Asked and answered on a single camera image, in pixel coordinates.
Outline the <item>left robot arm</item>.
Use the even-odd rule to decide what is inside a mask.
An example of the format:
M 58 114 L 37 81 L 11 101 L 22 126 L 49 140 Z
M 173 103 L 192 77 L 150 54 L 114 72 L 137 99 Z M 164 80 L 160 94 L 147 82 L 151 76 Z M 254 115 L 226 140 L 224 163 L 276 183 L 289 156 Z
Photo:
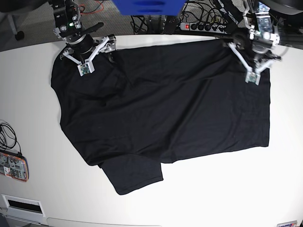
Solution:
M 268 6 L 258 0 L 245 0 L 244 7 L 245 28 L 235 32 L 227 45 L 247 72 L 256 74 L 282 59 L 273 53 L 280 43 L 280 35 L 272 25 Z

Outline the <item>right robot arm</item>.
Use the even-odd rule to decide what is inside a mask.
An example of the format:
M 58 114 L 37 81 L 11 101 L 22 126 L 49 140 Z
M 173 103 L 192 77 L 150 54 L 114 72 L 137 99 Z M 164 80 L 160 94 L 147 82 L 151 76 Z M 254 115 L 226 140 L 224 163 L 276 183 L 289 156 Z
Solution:
M 53 33 L 66 43 L 55 58 L 55 64 L 69 61 L 70 65 L 87 65 L 99 54 L 105 54 L 110 62 L 115 62 L 112 53 L 116 50 L 116 37 L 106 35 L 96 39 L 91 35 L 104 26 L 103 22 L 85 27 L 81 22 L 82 7 L 73 0 L 50 0 L 49 5 L 53 9 Z

